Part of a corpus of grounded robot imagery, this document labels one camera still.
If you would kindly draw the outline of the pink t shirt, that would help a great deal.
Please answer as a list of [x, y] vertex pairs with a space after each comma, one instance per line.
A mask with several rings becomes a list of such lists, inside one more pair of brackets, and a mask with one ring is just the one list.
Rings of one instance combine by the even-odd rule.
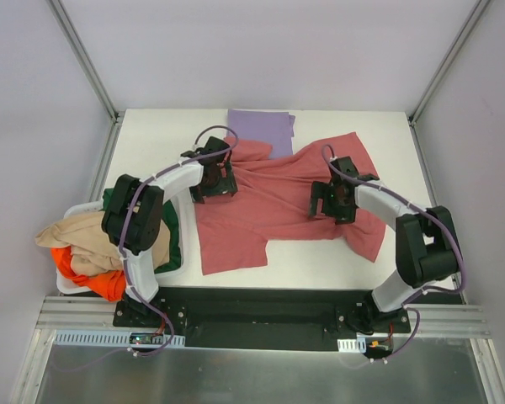
[[364, 210], [348, 225], [338, 225], [326, 216], [309, 216], [312, 183], [330, 179], [322, 158], [325, 145], [332, 146], [339, 157], [350, 157], [361, 173], [376, 172], [354, 132], [314, 141], [280, 158], [269, 156], [268, 143], [237, 143], [231, 155], [237, 192], [207, 198], [195, 206], [204, 275], [267, 265], [266, 246], [272, 240], [342, 238], [354, 253], [376, 261], [385, 236], [380, 219]]

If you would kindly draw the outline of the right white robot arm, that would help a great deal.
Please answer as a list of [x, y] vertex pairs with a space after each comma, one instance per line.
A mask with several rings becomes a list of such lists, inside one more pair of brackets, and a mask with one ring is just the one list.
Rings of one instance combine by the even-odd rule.
[[395, 270], [361, 304], [362, 322], [371, 332], [391, 324], [402, 309], [434, 283], [460, 273], [463, 258], [448, 209], [415, 205], [387, 188], [374, 174], [361, 175], [350, 157], [327, 157], [331, 179], [311, 186], [309, 216], [321, 214], [338, 225], [357, 222], [364, 210], [395, 232]]

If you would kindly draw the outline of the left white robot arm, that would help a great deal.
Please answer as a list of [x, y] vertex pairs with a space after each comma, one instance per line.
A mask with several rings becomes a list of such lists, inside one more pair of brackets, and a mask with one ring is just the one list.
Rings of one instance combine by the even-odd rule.
[[116, 180], [101, 227], [119, 252], [125, 295], [136, 301], [131, 315], [142, 327], [155, 326], [161, 317], [162, 309], [153, 301], [159, 284], [152, 258], [164, 204], [184, 192], [197, 204], [234, 195], [231, 154], [237, 143], [238, 139], [229, 144], [212, 136], [204, 146], [183, 152], [173, 165], [144, 180], [129, 174]]

